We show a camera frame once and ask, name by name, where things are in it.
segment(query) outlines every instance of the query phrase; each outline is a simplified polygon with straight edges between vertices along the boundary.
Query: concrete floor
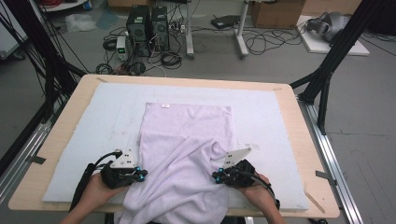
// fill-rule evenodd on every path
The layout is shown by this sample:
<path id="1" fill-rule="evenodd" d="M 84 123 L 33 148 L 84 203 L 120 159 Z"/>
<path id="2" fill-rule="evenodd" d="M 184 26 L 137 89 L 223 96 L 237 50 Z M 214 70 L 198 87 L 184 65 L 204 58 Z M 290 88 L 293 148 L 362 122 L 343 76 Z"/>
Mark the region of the concrete floor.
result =
<path id="1" fill-rule="evenodd" d="M 64 15 L 73 13 L 87 13 L 92 15 L 94 21 L 99 21 L 107 12 L 102 9 L 85 12 L 76 7 L 51 16 L 60 22 Z M 206 16 L 195 18 L 193 22 L 210 27 L 211 19 L 211 16 Z M 103 37 L 125 25 L 125 22 L 125 19 L 116 19 L 114 24 L 102 30 L 64 34 L 64 38 L 86 67 L 94 71 L 96 65 L 103 62 Z M 251 26 L 250 19 L 247 19 L 247 26 Z M 188 60 L 185 48 L 182 48 L 181 67 L 165 70 L 167 77 L 291 83 L 315 71 L 325 57 L 307 52 L 301 44 L 284 45 L 260 56 L 249 55 L 241 61 L 236 41 L 230 32 L 215 34 L 205 31 L 194 33 L 193 38 L 196 50 L 194 60 Z M 394 42 L 370 41 L 396 53 Z M 361 43 L 370 51 L 370 56 L 347 56 L 332 78 L 326 130 L 363 222 L 392 223 L 396 219 L 396 179 L 393 173 L 396 170 L 396 119 L 393 118 L 396 114 L 396 89 L 393 88 L 396 83 L 396 58 L 362 39 Z M 262 42 L 257 43 L 255 48 L 262 46 Z M 70 63 L 80 66 L 65 46 L 64 52 Z M 157 68 L 145 75 L 165 76 Z M 0 156 L 3 156 L 44 99 L 28 60 L 0 62 L 0 90 Z M 12 191 L 0 205 L 2 223 L 56 223 L 65 215 L 58 212 L 10 211 L 7 201 L 11 194 Z M 308 223 L 303 218 L 287 218 L 287 221 Z M 100 222 L 103 222 L 103 215 L 92 214 L 84 223 Z M 328 219 L 328 222 L 347 223 L 347 220 L 341 215 Z M 256 219 L 256 223 L 263 223 L 263 219 Z"/>

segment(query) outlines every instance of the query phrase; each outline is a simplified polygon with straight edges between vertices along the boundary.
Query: table leg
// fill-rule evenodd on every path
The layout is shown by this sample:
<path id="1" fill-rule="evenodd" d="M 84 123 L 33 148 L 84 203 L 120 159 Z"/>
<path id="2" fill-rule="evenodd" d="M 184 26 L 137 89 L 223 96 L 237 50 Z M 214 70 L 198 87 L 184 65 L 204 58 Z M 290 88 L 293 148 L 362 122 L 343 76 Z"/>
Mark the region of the table leg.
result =
<path id="1" fill-rule="evenodd" d="M 247 13 L 248 13 L 248 0 L 244 0 L 244 5 L 242 5 L 241 18 L 239 21 L 239 28 L 235 30 L 236 40 L 238 42 L 239 48 L 241 49 L 241 59 L 244 59 L 245 57 L 248 56 L 248 49 L 245 44 L 245 40 L 242 37 L 242 32 L 244 30 L 245 18 L 247 17 Z"/>
<path id="2" fill-rule="evenodd" d="M 194 59 L 194 46 L 192 44 L 192 33 L 191 33 L 191 0 L 187 0 L 187 27 L 186 27 L 186 48 L 187 57 L 189 59 Z"/>

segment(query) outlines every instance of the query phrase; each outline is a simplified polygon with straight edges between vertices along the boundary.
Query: towel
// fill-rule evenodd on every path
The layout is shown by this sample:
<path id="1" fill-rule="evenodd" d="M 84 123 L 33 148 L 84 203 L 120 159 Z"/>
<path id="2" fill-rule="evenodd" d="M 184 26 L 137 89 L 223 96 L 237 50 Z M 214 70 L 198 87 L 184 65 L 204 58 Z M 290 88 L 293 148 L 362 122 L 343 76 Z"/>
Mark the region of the towel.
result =
<path id="1" fill-rule="evenodd" d="M 228 106 L 147 104 L 139 164 L 148 170 L 124 199 L 120 224 L 220 223 L 228 190 L 212 172 L 233 145 Z"/>

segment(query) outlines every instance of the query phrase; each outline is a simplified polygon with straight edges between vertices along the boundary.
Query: folded fabric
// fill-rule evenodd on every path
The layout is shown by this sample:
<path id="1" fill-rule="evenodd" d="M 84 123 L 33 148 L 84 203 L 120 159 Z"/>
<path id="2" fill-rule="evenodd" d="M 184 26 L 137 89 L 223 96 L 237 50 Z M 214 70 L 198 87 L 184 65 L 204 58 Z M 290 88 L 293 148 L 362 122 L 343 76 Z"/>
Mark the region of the folded fabric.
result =
<path id="1" fill-rule="evenodd" d="M 211 174 L 232 143 L 230 107 L 147 104 L 139 164 L 148 175 L 129 188 L 120 224 L 220 223 L 228 190 Z"/>

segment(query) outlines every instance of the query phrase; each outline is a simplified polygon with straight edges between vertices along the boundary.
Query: wooden tabletop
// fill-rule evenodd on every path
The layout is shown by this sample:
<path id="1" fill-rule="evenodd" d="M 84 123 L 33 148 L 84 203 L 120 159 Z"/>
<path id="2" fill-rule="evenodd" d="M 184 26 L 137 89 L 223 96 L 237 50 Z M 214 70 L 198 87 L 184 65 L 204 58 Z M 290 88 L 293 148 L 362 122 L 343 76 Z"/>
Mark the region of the wooden tabletop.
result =
<path id="1" fill-rule="evenodd" d="M 43 164 L 32 163 L 30 165 L 25 177 L 9 201 L 8 206 L 10 209 L 68 211 L 70 203 L 44 203 L 41 200 L 52 179 L 55 167 L 63 150 L 72 137 L 73 131 L 76 129 L 85 108 L 91 101 L 96 87 L 102 82 L 273 91 L 278 100 L 300 178 L 304 185 L 304 192 L 309 203 L 308 210 L 298 212 L 281 210 L 282 216 L 339 216 L 339 208 L 332 194 L 332 189 L 328 180 L 316 176 L 316 171 L 324 172 L 323 167 L 290 85 L 167 77 L 121 77 L 104 75 L 86 75 L 79 82 L 78 87 L 37 154 L 37 156 L 45 158 L 46 161 Z M 107 204 L 97 211 L 115 212 L 121 210 L 121 208 L 121 204 Z M 258 210 L 245 209 L 229 209 L 228 215 L 262 217 L 262 213 Z"/>

